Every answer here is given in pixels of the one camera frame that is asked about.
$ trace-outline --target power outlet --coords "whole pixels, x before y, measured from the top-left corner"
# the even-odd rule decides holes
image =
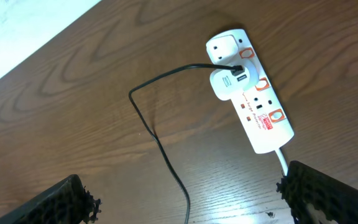
[[[228,46],[227,49],[214,52],[214,45],[220,42],[223,44],[218,47]],[[254,151],[258,154],[272,152],[286,144],[294,132],[246,32],[242,29],[223,32],[209,40],[206,47],[215,64],[242,65],[250,61],[255,67],[257,76],[254,77],[257,80],[250,84],[252,86],[238,85],[230,93],[225,93],[224,97],[216,94],[221,100],[232,100]],[[213,75],[214,72],[211,74],[211,84],[217,93],[212,82]]]

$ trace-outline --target power strip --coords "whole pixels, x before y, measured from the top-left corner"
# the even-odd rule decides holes
[[[294,132],[246,32],[218,34],[206,43],[206,51],[214,64],[244,67],[237,74],[215,70],[212,88],[219,99],[232,101],[256,153],[276,151],[282,156],[279,149]]]

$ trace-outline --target wood grain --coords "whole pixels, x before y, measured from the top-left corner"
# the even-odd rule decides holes
[[[358,1],[103,1],[0,80],[0,216],[79,174],[103,201],[98,223],[182,223],[185,199],[127,93],[208,63],[205,42],[238,27],[289,114],[288,159],[358,189]],[[190,223],[291,223],[276,155],[253,152],[210,72],[134,96],[189,190]]]

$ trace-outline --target white power strip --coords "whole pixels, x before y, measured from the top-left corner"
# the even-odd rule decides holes
[[[276,151],[282,157],[279,149],[294,132],[246,32],[218,34],[206,43],[206,51],[214,64],[244,67],[239,74],[215,70],[212,88],[219,99],[231,99],[256,153]]]

